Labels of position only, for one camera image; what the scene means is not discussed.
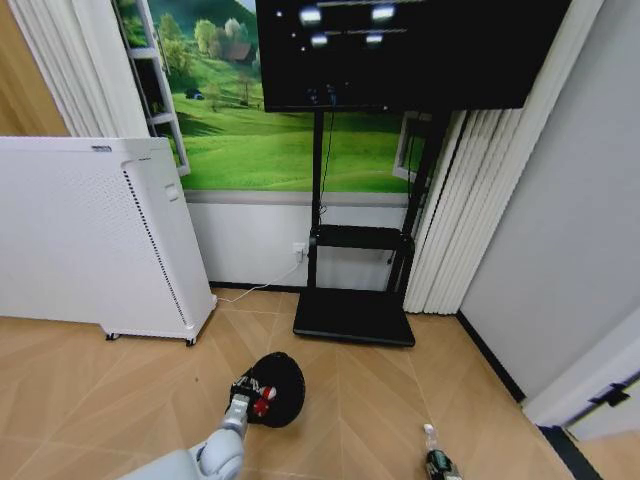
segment window frame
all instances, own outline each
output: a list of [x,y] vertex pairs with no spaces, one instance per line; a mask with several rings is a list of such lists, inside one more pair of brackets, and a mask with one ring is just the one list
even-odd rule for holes
[[[311,192],[184,190],[184,196],[187,203],[311,206]],[[405,208],[408,201],[406,193],[326,192],[323,203],[328,207]]]
[[393,163],[393,171],[391,173],[394,177],[402,178],[403,180],[410,178],[411,183],[416,180],[416,172],[409,172],[409,169],[404,166],[404,163],[407,147],[411,140],[411,136],[409,135],[409,123],[413,120],[417,120],[419,122],[431,122],[432,116],[430,113],[417,111],[408,111],[404,113],[404,116],[402,117],[402,127],[400,127],[398,149],[396,151],[396,158]]
[[[171,130],[171,136],[175,144],[176,154],[179,164],[176,165],[176,170],[179,176],[185,176],[191,173],[191,167],[189,166],[189,157],[187,156],[187,150],[182,138],[182,132],[180,131],[180,123],[178,122],[178,115],[173,105],[173,98],[171,96],[171,88],[169,87],[169,81],[166,73],[170,73],[169,65],[166,61],[164,47],[162,45],[162,38],[158,33],[155,24],[153,23],[153,17],[151,16],[151,10],[147,0],[136,0],[136,7],[138,9],[138,15],[142,28],[145,33],[145,39],[147,42],[146,47],[131,47],[129,39],[124,28],[122,17],[120,16],[120,9],[118,7],[118,0],[111,0],[113,11],[118,21],[118,28],[120,29],[120,35],[129,58],[129,65],[131,67],[131,73],[133,74],[136,87],[140,96],[140,103],[142,104],[143,111],[147,120],[147,127],[151,136],[157,137],[156,127],[160,125],[169,125]],[[136,61],[149,61],[155,72],[155,77],[158,82],[158,89],[162,97],[162,103],[164,107],[164,113],[153,115],[149,109],[147,102],[146,89],[148,85],[140,79],[138,74]]]

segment door hinge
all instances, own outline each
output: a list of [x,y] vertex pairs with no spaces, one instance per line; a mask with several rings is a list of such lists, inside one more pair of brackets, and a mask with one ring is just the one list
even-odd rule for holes
[[610,407],[616,407],[631,397],[628,393],[624,392],[624,390],[629,387],[624,383],[612,383],[609,385],[609,387],[611,388],[603,395],[594,397],[589,401],[595,405],[602,405],[603,403],[607,403]]

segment air purifier vent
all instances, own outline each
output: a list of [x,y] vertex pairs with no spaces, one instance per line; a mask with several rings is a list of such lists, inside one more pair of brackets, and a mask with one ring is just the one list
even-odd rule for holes
[[171,298],[173,299],[173,302],[176,305],[176,308],[178,309],[178,314],[180,315],[180,319],[182,320],[182,323],[187,327],[190,328],[192,325],[189,325],[189,323],[187,323],[187,321],[184,318],[184,314],[182,312],[182,308],[180,307],[180,302],[178,302],[178,298],[176,297],[176,293],[173,290],[173,286],[171,285],[171,281],[169,280],[169,276],[167,275],[167,270],[164,266],[164,262],[162,261],[162,257],[160,256],[160,252],[158,251],[158,246],[156,245],[156,241],[153,238],[153,235],[151,234],[151,230],[149,229],[149,224],[147,223],[147,219],[144,216],[144,212],[142,211],[142,208],[140,207],[140,202],[138,200],[138,196],[136,195],[136,191],[133,188],[133,184],[131,183],[131,179],[129,178],[129,174],[127,173],[126,170],[122,171],[123,175],[124,175],[124,179],[127,182],[127,187],[129,187],[129,191],[131,192],[131,197],[133,198],[133,202],[136,205],[136,209],[138,210],[138,214],[140,215],[140,219],[142,220],[142,225],[144,226],[145,231],[147,232],[147,236],[149,237],[149,241],[151,242],[151,247],[153,248],[153,253],[156,256],[156,259],[158,260],[158,265],[160,265],[160,270],[162,271],[162,276],[164,277],[164,281],[167,284],[167,287],[169,288],[169,292],[171,293]]

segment tree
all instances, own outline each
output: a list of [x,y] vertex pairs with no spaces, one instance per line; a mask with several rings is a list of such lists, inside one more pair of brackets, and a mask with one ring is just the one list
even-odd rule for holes
[[238,77],[238,94],[240,96],[240,105],[249,106],[249,89],[251,88],[251,78],[244,73]]
[[122,17],[122,24],[130,47],[135,48],[147,46],[147,40],[144,36],[140,17]]
[[218,108],[220,108],[220,87],[210,83],[205,87],[202,93],[204,93],[205,100],[209,102],[211,110],[217,112]]
[[191,57],[180,40],[165,40],[164,53],[171,70],[171,75],[188,77],[191,75]]
[[201,53],[209,53],[211,39],[216,34],[216,26],[209,20],[198,20],[193,31],[193,37],[198,42],[198,50]]
[[238,22],[235,18],[227,20],[227,23],[224,24],[224,31],[231,42],[246,43],[249,41],[247,26]]
[[209,39],[209,56],[211,58],[223,58],[229,46],[229,38],[222,28],[216,28]]
[[160,17],[160,28],[158,28],[162,41],[180,40],[182,31],[178,22],[174,20],[170,13],[165,13]]

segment power cord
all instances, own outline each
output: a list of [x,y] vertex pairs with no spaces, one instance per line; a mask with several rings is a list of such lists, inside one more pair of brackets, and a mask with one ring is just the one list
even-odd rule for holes
[[250,290],[247,290],[246,292],[244,292],[242,295],[240,295],[237,298],[234,298],[233,300],[229,300],[228,298],[222,298],[222,297],[218,297],[218,300],[222,300],[223,302],[229,302],[229,303],[233,303],[233,302],[237,302],[238,300],[240,300],[241,298],[245,297],[246,295],[249,295],[251,292],[253,292],[254,290],[258,290],[259,288],[265,288],[265,287],[269,287],[271,286],[274,282],[277,282],[279,280],[282,280],[284,277],[286,277],[287,275],[293,273],[295,270],[297,270],[297,268],[302,265],[301,262],[296,262],[296,264],[289,269],[286,273],[280,275],[278,278],[274,278],[273,280],[271,280],[269,283],[265,283],[264,285],[259,285],[257,287],[253,287]]
[[327,211],[327,206],[322,203],[322,196],[324,195],[324,184],[327,180],[327,171],[329,170],[329,158],[331,155],[331,139],[333,137],[333,118],[335,116],[335,110],[331,111],[331,126],[329,127],[329,144],[327,145],[327,158],[324,162],[324,174],[322,175],[322,189],[320,190],[320,223],[322,223],[322,215]]
[[415,135],[411,135],[411,141],[409,142],[409,163],[407,164],[407,202],[411,200],[411,157],[413,156],[413,141],[415,139]]

